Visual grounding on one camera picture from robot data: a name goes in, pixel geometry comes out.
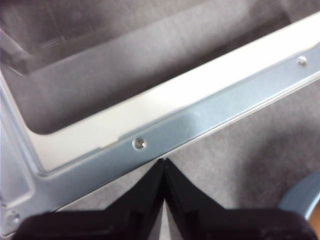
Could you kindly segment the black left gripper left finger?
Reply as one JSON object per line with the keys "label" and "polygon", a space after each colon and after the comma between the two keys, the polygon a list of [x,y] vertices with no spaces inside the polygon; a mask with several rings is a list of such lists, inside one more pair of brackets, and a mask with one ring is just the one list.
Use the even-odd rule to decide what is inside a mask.
{"label": "black left gripper left finger", "polygon": [[103,210],[46,212],[24,220],[19,240],[146,240],[163,205],[165,160],[159,159],[125,194]]}

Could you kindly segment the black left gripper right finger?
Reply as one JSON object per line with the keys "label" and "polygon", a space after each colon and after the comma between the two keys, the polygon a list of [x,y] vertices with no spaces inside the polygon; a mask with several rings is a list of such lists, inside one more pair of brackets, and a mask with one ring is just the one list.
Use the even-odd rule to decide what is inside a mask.
{"label": "black left gripper right finger", "polygon": [[227,209],[165,159],[165,200],[186,240],[313,240],[305,218],[279,208]]}

